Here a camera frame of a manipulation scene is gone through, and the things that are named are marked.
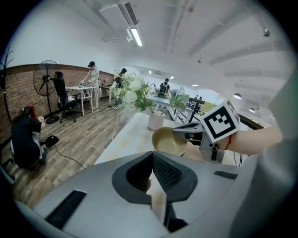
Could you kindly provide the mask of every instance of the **white wall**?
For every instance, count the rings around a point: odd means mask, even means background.
[[[141,75],[145,82],[149,82],[149,84],[155,83],[156,87],[158,88],[165,80],[165,78],[161,78],[161,77],[156,77],[154,75],[148,75],[148,74],[144,74],[140,71],[140,69],[138,67],[131,67],[131,66],[122,66],[123,68],[126,68],[127,73],[136,73]],[[188,87],[186,85],[182,85],[174,80],[169,80],[169,86],[170,89],[179,89],[180,87],[184,88],[184,91],[186,94],[188,94],[191,98],[194,98],[197,94],[196,94],[196,89]]]
[[[223,96],[210,89],[198,89],[196,94],[202,97],[203,101],[210,102],[216,105],[220,104],[225,100]]]
[[[8,65],[58,64],[87,67],[95,61],[99,70],[114,73],[122,64],[122,54],[108,43],[95,26],[56,1],[41,2],[21,23],[9,45],[14,60]]]
[[[122,66],[122,68],[126,68],[127,73],[136,73],[141,75],[144,78],[145,82],[149,82],[149,84],[155,83],[157,88],[160,86],[161,83],[164,82],[164,78],[159,78],[154,75],[148,76],[147,73],[142,73],[140,68],[138,67]],[[179,89],[180,87],[183,87],[185,90],[185,93],[189,94],[191,98],[194,98],[196,95],[202,96],[204,101],[207,101],[210,103],[216,102],[217,105],[225,100],[223,96],[221,96],[220,94],[218,94],[217,92],[211,89],[195,89],[195,88],[180,84],[175,80],[169,80],[169,85],[171,89]]]
[[[211,89],[227,99],[233,98],[236,92],[235,84],[231,79],[211,66],[199,64],[187,56],[134,48],[128,49],[124,54],[123,65],[168,72],[175,77],[175,82],[181,82],[190,87],[198,84],[199,88]]]

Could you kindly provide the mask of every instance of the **brick wall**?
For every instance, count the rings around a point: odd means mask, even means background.
[[[22,107],[33,105],[37,116],[49,114],[47,97],[40,96],[33,85],[33,76],[38,65],[15,66],[7,69],[6,75],[6,97],[7,105],[11,118],[13,119]],[[65,86],[77,86],[86,76],[89,69],[77,66],[59,65],[60,71],[64,74]],[[100,71],[101,80],[106,80],[106,84],[112,84],[113,75]],[[57,108],[57,94],[54,90],[54,84],[49,87],[53,93],[50,95],[51,110],[54,112]],[[5,110],[3,92],[0,93],[0,143],[10,137],[10,124]]]

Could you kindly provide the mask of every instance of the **white vase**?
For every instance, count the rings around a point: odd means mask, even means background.
[[[157,129],[161,128],[163,126],[163,121],[166,117],[165,114],[160,116],[161,112],[154,110],[154,113],[150,112],[149,114],[149,120],[148,120],[148,128],[156,131]]]

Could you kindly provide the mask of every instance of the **desk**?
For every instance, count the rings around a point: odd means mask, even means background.
[[[170,105],[170,102],[167,99],[161,99],[161,98],[154,97],[154,96],[151,96],[151,95],[148,95],[148,99],[153,101],[154,103],[160,104],[162,106],[168,107]],[[189,116],[187,116],[186,121],[189,121],[191,113],[193,112],[193,110],[191,110],[190,108],[186,108],[185,111],[188,112],[188,115],[189,115]],[[174,121],[177,121],[179,113],[180,113],[180,110],[177,109],[177,113],[176,113],[175,117],[173,117],[172,114],[171,114]]]
[[[153,151],[154,148],[151,138],[154,131],[147,127],[148,120],[149,115],[137,113],[109,144],[95,164],[118,159],[131,154]],[[176,126],[181,126],[181,124],[170,120],[164,120],[163,126],[174,128]],[[183,157],[206,162],[201,156],[199,147],[191,143],[187,143],[187,148]],[[224,158],[223,164],[230,163]]]
[[[102,95],[100,98],[105,98],[108,97],[108,91],[110,90],[111,86],[100,86],[100,88],[102,89]]]
[[[91,96],[85,96],[84,89],[92,89],[92,88],[95,88],[95,87],[89,87],[89,86],[79,87],[79,86],[74,86],[74,87],[65,87],[65,88],[66,89],[71,89],[71,90],[80,90],[81,91],[82,113],[83,113],[83,116],[85,116],[83,99],[88,99],[88,98],[91,98],[92,99],[92,91],[93,90],[91,90]],[[93,112],[93,103],[92,103],[92,100],[90,102],[91,102],[91,111]]]
[[[169,106],[169,100],[161,99],[155,96],[148,95],[148,99],[153,101],[154,103],[160,104],[162,106]]]

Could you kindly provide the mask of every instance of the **flower arrangement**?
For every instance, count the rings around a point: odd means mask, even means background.
[[[122,99],[122,103],[114,108],[131,108],[132,105],[134,105],[140,109],[141,112],[148,109],[154,113],[154,104],[148,99],[151,85],[145,83],[142,77],[135,74],[116,74],[114,79],[120,79],[120,84],[114,82],[109,90],[109,94],[112,98]],[[189,95],[185,94],[182,90],[174,89],[171,91],[169,107],[180,110],[186,109],[188,101]]]

